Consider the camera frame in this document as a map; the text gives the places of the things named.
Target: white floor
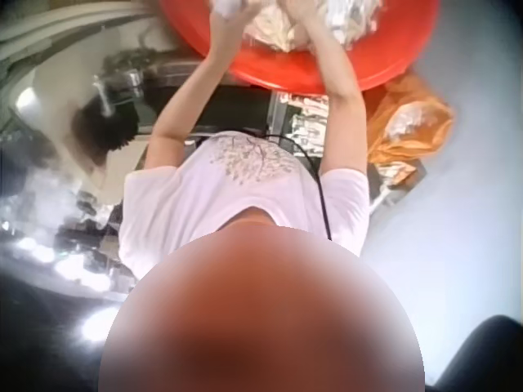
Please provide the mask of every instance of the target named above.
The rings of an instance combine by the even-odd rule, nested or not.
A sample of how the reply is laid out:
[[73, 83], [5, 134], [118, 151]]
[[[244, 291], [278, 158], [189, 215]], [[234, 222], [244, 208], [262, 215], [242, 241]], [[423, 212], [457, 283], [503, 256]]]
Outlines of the white floor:
[[441, 0], [416, 70], [455, 109], [428, 177], [371, 228], [363, 259], [418, 336], [427, 382], [482, 321], [521, 321], [521, 36], [493, 0]]

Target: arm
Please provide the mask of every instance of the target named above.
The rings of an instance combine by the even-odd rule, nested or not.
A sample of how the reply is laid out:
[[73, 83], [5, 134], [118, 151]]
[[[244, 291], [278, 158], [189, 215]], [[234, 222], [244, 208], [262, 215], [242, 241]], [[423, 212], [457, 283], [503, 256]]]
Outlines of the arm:
[[357, 78], [342, 46], [318, 17], [311, 0], [280, 0], [306, 29], [329, 96], [329, 119], [321, 172], [349, 168], [367, 172], [367, 114]]
[[227, 20], [211, 14], [211, 50], [156, 121], [145, 169], [182, 164], [186, 138], [241, 48], [245, 26], [258, 11], [259, 6], [244, 7]]

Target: white t-shirt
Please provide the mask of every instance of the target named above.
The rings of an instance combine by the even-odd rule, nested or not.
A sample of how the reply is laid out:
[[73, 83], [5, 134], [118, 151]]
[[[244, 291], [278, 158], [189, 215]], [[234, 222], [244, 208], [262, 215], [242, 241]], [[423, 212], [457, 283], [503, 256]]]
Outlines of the white t-shirt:
[[[333, 241], [361, 252], [369, 227], [369, 181], [361, 172], [321, 176]], [[179, 247], [219, 230], [256, 207], [278, 226], [327, 238], [320, 192], [311, 174], [278, 145], [223, 132], [180, 167], [127, 176], [119, 255], [138, 277]]]

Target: red plastic basin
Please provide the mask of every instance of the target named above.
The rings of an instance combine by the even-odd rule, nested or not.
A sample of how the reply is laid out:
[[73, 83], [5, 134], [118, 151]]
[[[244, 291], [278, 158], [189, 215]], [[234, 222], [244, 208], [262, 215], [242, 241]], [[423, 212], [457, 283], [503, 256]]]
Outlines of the red plastic basin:
[[[174, 29], [199, 53], [209, 50], [208, 0], [160, 0]], [[402, 74], [421, 53], [436, 24], [439, 0], [384, 0], [378, 31], [347, 52], [362, 90]], [[309, 52], [279, 53], [244, 45], [231, 71], [238, 78], [272, 90], [321, 94], [323, 83]]]

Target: plastic bag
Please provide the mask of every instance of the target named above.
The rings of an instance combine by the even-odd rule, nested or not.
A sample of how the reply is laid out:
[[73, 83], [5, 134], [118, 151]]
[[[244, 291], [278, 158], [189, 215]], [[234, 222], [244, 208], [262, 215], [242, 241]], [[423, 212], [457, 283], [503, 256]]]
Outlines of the plastic bag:
[[405, 162], [436, 152], [454, 122], [452, 109], [408, 72], [364, 92], [369, 161]]
[[[248, 0], [264, 7], [245, 33], [276, 50], [306, 50], [309, 37], [303, 27], [292, 23], [277, 0]], [[345, 47], [377, 29], [376, 14], [382, 0], [316, 0], [318, 13]], [[214, 9], [228, 16], [241, 7], [241, 0], [211, 0]]]

